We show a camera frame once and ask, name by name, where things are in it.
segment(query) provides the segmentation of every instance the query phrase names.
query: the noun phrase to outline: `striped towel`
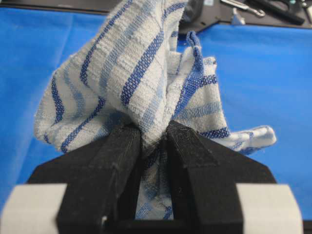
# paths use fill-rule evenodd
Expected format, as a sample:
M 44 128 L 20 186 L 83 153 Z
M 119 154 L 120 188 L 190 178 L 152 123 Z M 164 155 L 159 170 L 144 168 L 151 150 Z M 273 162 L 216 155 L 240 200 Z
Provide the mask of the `striped towel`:
M 136 218 L 173 218 L 165 165 L 157 147 L 171 119 L 245 154 L 275 143 L 260 126 L 231 133 L 225 121 L 216 61 L 203 58 L 194 32 L 176 52 L 185 0 L 123 0 L 98 34 L 58 68 L 35 116 L 35 135 L 71 151 L 134 122 L 146 155 Z

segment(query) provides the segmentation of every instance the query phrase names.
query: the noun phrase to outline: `towel fabric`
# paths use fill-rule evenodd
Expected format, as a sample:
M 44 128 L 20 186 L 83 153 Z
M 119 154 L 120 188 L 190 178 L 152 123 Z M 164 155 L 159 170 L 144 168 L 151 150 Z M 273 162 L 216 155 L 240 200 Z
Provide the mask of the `towel fabric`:
M 35 136 L 68 152 L 134 122 L 145 159 L 136 218 L 173 218 L 157 143 L 171 119 L 249 154 L 276 141 L 269 126 L 232 133 L 223 115 L 216 60 L 194 32 L 176 52 L 185 0 L 123 0 L 98 34 L 52 75 L 35 116 Z

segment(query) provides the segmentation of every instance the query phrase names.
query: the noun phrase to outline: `black plastic part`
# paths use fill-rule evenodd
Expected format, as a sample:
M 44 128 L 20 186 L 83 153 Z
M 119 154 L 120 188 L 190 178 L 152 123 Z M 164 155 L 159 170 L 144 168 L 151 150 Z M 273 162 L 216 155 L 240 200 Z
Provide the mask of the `black plastic part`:
M 28 183 L 68 184 L 57 216 L 60 234 L 99 234 L 106 218 L 135 217 L 140 147 L 137 128 L 116 128 L 35 169 Z
M 115 223 L 115 234 L 181 234 L 191 231 L 181 220 L 122 220 Z
M 256 2 L 260 7 L 262 7 L 262 10 L 265 12 L 269 11 L 275 14 L 277 17 L 280 17 L 282 19 L 285 19 L 289 21 L 290 23 L 297 24 L 297 25 L 302 25 L 305 21 L 305 19 L 298 17 L 289 11 L 283 11 L 280 8 L 270 4 L 269 2 L 265 0 L 249 0 Z
M 174 121 L 162 141 L 175 220 L 134 220 L 142 162 L 133 126 L 38 166 L 28 183 L 68 184 L 60 234 L 242 234 L 236 183 L 276 183 L 268 167 Z M 312 234 L 312 221 L 304 222 L 304 234 Z
M 204 0 L 189 0 L 184 8 L 180 23 L 191 23 L 200 17 L 204 5 Z
M 199 233 L 243 233 L 236 183 L 276 183 L 268 167 L 174 121 L 167 137 L 175 218 Z
M 304 234 L 312 234 L 312 220 L 303 221 Z
M 121 0 L 2 0 L 0 7 L 108 14 Z

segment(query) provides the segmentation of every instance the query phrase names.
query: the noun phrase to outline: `blue striped dish towel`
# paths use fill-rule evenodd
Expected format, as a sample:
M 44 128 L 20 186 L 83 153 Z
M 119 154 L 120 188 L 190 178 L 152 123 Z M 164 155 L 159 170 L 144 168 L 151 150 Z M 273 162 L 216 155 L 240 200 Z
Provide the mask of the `blue striped dish towel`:
M 185 0 L 123 0 L 98 34 L 58 68 L 35 116 L 35 136 L 68 152 L 134 122 L 146 155 L 136 218 L 173 218 L 167 153 L 157 143 L 171 119 L 233 150 L 272 145 L 269 126 L 232 133 L 222 111 L 216 60 L 194 32 L 176 51 Z

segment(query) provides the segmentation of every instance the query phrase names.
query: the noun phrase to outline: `blue cloth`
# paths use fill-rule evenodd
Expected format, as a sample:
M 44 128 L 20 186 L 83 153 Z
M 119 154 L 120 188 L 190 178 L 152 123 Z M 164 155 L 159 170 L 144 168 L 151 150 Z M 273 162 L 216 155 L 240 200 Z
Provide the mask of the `blue cloth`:
M 50 75 L 92 38 L 103 16 L 0 9 L 0 204 L 16 183 L 58 155 L 33 138 L 33 115 Z M 309 157 L 312 31 L 217 25 L 199 34 L 215 56 L 223 108 L 232 131 L 269 124 L 277 143 L 252 158 L 289 183 L 303 218 L 312 218 Z M 179 51 L 185 41 L 179 42 Z

